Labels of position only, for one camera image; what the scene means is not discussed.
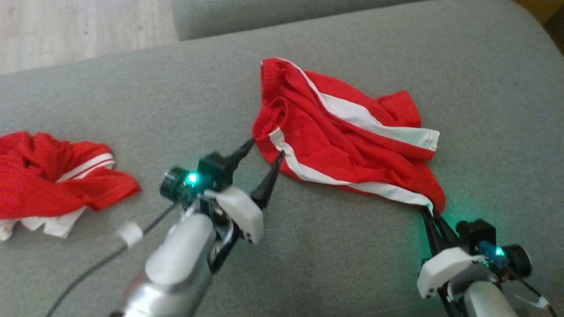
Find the red fabric with white stripes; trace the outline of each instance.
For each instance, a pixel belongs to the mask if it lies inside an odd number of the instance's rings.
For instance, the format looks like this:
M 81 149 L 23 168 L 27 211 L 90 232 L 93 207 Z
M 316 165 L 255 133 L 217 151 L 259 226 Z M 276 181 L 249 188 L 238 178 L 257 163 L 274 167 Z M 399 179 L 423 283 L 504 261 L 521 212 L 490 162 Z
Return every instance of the red fabric with white stripes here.
M 109 153 L 105 144 L 71 144 L 46 133 L 32 137 L 22 131 L 0 137 L 0 219 L 56 217 L 83 206 L 98 211 L 138 193 L 133 177 L 99 167 L 112 158 L 57 182 L 77 166 Z M 76 179 L 90 169 L 86 177 Z
M 372 99 L 336 78 L 309 71 L 305 76 L 320 93 L 361 105 L 383 126 L 421 127 L 407 91 Z M 289 61 L 272 58 L 262 63 L 262 108 L 253 138 L 268 162 L 278 154 L 269 134 L 279 128 L 300 164 L 337 180 L 386 183 L 420 193 L 438 212 L 444 211 L 443 190 L 426 164 L 434 148 L 384 137 L 342 120 L 326 109 L 307 78 Z M 299 179 L 286 160 L 281 171 Z

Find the white stripe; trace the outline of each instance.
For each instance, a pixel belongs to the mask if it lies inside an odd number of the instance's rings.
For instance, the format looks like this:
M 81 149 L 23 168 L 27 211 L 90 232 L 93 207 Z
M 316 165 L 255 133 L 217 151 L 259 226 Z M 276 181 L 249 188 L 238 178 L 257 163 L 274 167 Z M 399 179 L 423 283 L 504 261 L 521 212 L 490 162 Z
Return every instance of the white stripe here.
M 397 140 L 431 151 L 435 151 L 437 149 L 437 141 L 439 139 L 438 131 L 418 127 L 385 126 L 380 123 L 378 119 L 374 118 L 370 114 L 370 111 L 363 106 L 345 99 L 321 93 L 300 67 L 289 60 L 281 58 L 278 59 L 290 63 L 302 74 L 310 88 L 317 94 L 325 109 L 334 116 L 361 129 L 381 135 L 385 138 Z
M 356 190 L 377 194 L 390 200 L 404 202 L 406 204 L 426 206 L 431 214 L 433 213 L 433 203 L 426 196 L 420 193 L 415 193 L 399 186 L 380 182 L 352 183 L 345 180 L 334 179 L 299 163 L 294 149 L 290 146 L 290 144 L 286 143 L 284 140 L 284 133 L 280 130 L 280 128 L 271 132 L 269 136 L 270 141 L 274 144 L 276 149 L 278 149 L 278 151 L 285 152 L 284 158 L 286 159 L 288 167 L 290 167 L 290 169 L 303 180 L 329 185 L 349 186 Z
M 64 182 L 65 180 L 69 180 L 73 177 L 75 177 L 76 175 L 84 172 L 85 170 L 91 168 L 92 166 L 102 162 L 102 161 L 106 161 L 106 160 L 113 160 L 113 155 L 111 155 L 110 153 L 104 153 L 101 155 L 98 155 L 94 158 L 92 158 L 91 160 L 88 160 L 84 163 L 82 163 L 81 165 L 78 165 L 77 167 L 73 168 L 72 170 L 66 172 L 65 174 L 63 174 L 56 182 L 60 183 L 60 182 Z
M 57 182 L 60 183 L 71 178 L 82 179 L 97 168 L 105 167 L 111 169 L 114 164 L 115 162 L 113 161 L 113 156 L 111 154 L 102 154 L 66 173 Z M 79 168 L 82 173 L 75 176 L 75 171 L 79 170 Z M 85 210 L 86 206 L 83 206 L 73 212 L 58 217 L 23 218 L 21 219 L 21 223 L 31 230 L 36 230 L 41 227 L 41 225 L 45 224 L 45 227 L 43 228 L 44 233 L 64 239 L 69 235 L 74 227 L 74 224 Z
M 113 165 L 115 164 L 115 161 L 105 161 L 105 162 L 100 162 L 97 165 L 94 165 L 91 169 L 87 169 L 85 172 L 83 172 L 82 174 L 77 175 L 76 177 L 74 177 L 74 179 L 82 179 L 84 177 L 86 177 L 88 174 L 90 174 L 90 172 L 92 172 L 93 170 L 97 169 L 97 168 L 101 168 L 101 167 L 105 167 L 107 169 L 112 169 Z

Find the gray couch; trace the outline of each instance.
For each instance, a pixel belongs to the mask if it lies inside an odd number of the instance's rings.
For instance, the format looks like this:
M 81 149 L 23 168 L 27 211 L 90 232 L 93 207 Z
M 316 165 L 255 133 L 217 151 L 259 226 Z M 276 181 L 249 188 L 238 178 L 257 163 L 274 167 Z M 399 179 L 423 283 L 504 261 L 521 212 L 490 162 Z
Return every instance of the gray couch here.
M 197 39 L 0 77 L 0 135 L 46 131 L 109 144 L 143 192 L 87 213 L 66 240 L 18 227 L 0 245 L 0 315 L 40 317 L 68 283 L 168 202 L 163 172 L 250 135 L 259 65 L 281 56 L 371 96 L 407 89 L 441 132 L 430 167 L 450 224 L 484 218 L 521 244 L 528 281 L 564 314 L 564 60 L 511 1 L 424 1 Z M 236 183 L 268 170 L 255 149 Z M 57 316 L 106 316 L 175 217 L 78 286 Z M 197 316 L 444 316 L 416 289 L 429 256 L 418 208 L 280 177 L 259 246 L 238 244 Z M 513 294 L 522 316 L 547 316 Z
M 214 36 L 416 0 L 172 0 L 178 39 Z

